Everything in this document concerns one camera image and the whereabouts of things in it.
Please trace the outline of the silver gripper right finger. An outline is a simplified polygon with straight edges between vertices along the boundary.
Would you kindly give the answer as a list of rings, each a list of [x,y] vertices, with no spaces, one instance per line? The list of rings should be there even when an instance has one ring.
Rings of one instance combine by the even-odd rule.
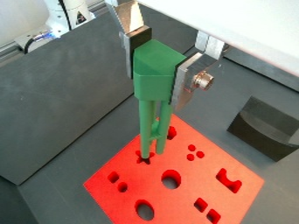
[[[175,110],[184,107],[197,88],[207,90],[211,87],[213,77],[208,69],[219,61],[228,45],[209,34],[197,31],[195,48],[197,51],[175,68],[171,98]]]

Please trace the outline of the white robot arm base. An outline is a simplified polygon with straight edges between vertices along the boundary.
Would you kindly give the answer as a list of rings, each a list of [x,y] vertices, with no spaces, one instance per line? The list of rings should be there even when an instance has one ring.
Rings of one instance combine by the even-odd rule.
[[[27,32],[14,39],[20,47],[25,46],[29,39],[35,42],[56,39],[68,31],[76,29],[95,18],[88,9],[87,0],[43,0],[49,12],[49,17],[39,29]]]

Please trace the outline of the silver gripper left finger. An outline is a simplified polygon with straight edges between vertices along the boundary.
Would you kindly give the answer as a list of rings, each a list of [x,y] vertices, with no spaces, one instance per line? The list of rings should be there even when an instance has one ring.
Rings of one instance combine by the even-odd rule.
[[[121,46],[125,49],[125,72],[133,78],[133,51],[152,38],[152,29],[144,24],[136,0],[105,0],[108,11],[119,29]]]

